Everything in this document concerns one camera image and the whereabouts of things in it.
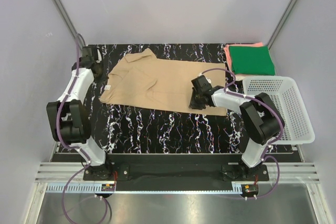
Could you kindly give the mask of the beige t shirt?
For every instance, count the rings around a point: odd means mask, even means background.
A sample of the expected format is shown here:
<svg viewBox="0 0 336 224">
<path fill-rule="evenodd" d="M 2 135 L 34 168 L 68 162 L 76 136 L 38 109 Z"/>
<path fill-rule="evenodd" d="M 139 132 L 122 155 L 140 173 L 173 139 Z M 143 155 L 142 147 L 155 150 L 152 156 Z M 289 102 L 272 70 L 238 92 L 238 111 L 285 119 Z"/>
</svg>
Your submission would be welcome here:
<svg viewBox="0 0 336 224">
<path fill-rule="evenodd" d="M 225 108 L 189 108 L 192 83 L 205 72 L 213 86 L 225 85 L 223 63 L 158 59 L 147 48 L 126 54 L 108 74 L 107 86 L 99 100 L 105 104 L 135 106 L 144 109 L 225 116 Z"/>
</svg>

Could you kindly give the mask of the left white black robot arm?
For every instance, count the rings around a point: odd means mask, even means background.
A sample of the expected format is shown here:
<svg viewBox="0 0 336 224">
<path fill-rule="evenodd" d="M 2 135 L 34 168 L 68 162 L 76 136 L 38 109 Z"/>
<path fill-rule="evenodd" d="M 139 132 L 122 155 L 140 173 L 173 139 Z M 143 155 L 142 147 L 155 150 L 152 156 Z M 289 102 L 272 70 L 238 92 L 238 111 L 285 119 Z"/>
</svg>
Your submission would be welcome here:
<svg viewBox="0 0 336 224">
<path fill-rule="evenodd" d="M 112 165 L 106 163 L 106 153 L 91 136 L 88 112 L 83 104 L 94 81 L 102 75 L 101 50 L 84 46 L 81 56 L 71 68 L 71 78 L 65 91 L 55 102 L 46 106 L 53 139 L 68 150 L 75 150 L 103 180 L 113 175 Z"/>
</svg>

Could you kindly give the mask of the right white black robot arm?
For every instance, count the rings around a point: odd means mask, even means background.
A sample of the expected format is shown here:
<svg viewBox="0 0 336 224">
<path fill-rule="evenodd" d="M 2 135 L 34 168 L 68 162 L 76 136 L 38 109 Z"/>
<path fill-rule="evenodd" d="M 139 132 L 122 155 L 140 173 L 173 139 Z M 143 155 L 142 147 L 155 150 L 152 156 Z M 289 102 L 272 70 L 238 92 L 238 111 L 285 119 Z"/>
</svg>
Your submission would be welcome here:
<svg viewBox="0 0 336 224">
<path fill-rule="evenodd" d="M 266 93 L 245 95 L 232 92 L 229 88 L 212 86 L 204 75 L 191 81 L 191 109 L 214 107 L 225 108 L 240 114 L 247 131 L 249 141 L 238 167 L 239 176 L 250 180 L 257 174 L 257 166 L 264 161 L 268 145 L 281 138 L 285 122 Z"/>
</svg>

